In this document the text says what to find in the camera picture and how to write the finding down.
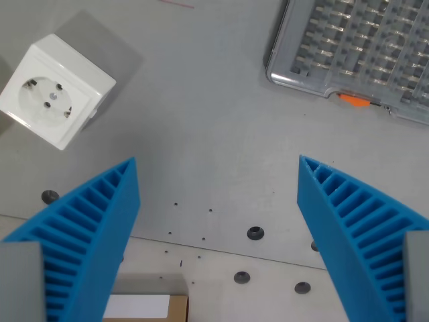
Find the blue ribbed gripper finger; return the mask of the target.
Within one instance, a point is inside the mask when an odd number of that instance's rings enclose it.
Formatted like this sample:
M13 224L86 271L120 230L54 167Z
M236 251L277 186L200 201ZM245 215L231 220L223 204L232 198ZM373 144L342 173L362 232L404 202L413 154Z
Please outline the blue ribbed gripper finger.
M139 213L135 158L90 179L4 238L37 242L47 321L101 321Z
M297 204L349 321L405 321L404 238L428 219L304 155Z

